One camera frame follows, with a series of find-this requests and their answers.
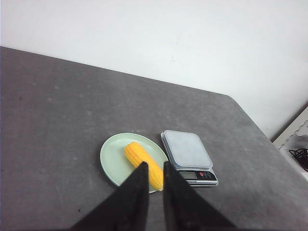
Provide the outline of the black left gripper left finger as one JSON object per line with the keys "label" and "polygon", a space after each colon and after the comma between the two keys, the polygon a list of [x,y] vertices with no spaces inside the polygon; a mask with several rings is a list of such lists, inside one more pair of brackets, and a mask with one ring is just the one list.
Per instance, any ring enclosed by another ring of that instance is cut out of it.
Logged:
{"label": "black left gripper left finger", "polygon": [[70,230],[144,231],[148,206],[148,164],[142,162],[107,199]]}

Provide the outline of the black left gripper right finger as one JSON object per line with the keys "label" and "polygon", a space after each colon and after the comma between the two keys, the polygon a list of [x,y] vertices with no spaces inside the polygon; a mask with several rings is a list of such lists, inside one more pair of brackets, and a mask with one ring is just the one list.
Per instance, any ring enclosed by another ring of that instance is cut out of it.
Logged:
{"label": "black left gripper right finger", "polygon": [[163,203],[168,231],[234,231],[236,226],[164,163]]}

